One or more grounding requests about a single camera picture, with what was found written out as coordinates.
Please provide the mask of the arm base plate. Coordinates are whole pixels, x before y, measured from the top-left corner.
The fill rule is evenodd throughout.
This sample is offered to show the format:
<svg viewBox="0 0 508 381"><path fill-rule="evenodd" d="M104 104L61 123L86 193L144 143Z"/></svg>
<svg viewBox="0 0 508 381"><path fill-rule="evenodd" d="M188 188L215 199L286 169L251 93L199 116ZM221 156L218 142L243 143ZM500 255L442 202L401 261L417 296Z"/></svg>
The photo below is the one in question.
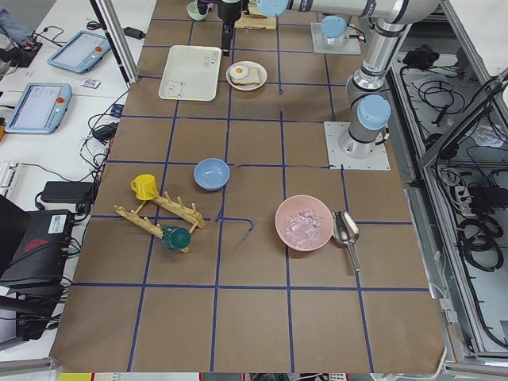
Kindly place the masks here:
<svg viewBox="0 0 508 381"><path fill-rule="evenodd" d="M311 23L310 31L314 53L355 56L361 53L360 42L352 36L353 29L351 27L347 27L346 31L338 38L326 37L321 32L320 23Z"/></svg>
<svg viewBox="0 0 508 381"><path fill-rule="evenodd" d="M326 151L332 169L389 171L391 169L382 133L370 143L360 143L349 134L349 122L324 123Z"/></svg>

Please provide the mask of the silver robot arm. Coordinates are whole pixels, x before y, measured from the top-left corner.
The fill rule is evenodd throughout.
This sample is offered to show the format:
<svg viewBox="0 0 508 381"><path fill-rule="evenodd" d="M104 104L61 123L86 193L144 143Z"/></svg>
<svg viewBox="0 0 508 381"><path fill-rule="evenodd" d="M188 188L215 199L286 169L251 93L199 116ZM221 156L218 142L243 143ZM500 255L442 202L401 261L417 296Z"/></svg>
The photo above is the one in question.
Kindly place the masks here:
<svg viewBox="0 0 508 381"><path fill-rule="evenodd" d="M217 6L217 14L223 22L221 31L221 50L229 55L233 28L241 18L242 11L247 9L247 2L230 1L198 1L200 14L206 13L208 5ZM330 14L347 14L360 18L376 17L388 24L407 25L429 16L438 6L433 0L307 0L307 1L258 1L257 9L266 17L278 17L287 10L298 12L319 12Z"/></svg>
<svg viewBox="0 0 508 381"><path fill-rule="evenodd" d="M358 70L348 79L347 94L352 110L348 130L338 141L342 152L353 159L362 160L371 155L375 139L387 126L391 115L389 102L379 89L384 85L386 73L394 54L405 39L406 30L428 17L438 1L258 1L258 10L267 17L278 17L287 10L344 14L359 18L373 17L368 51Z"/></svg>

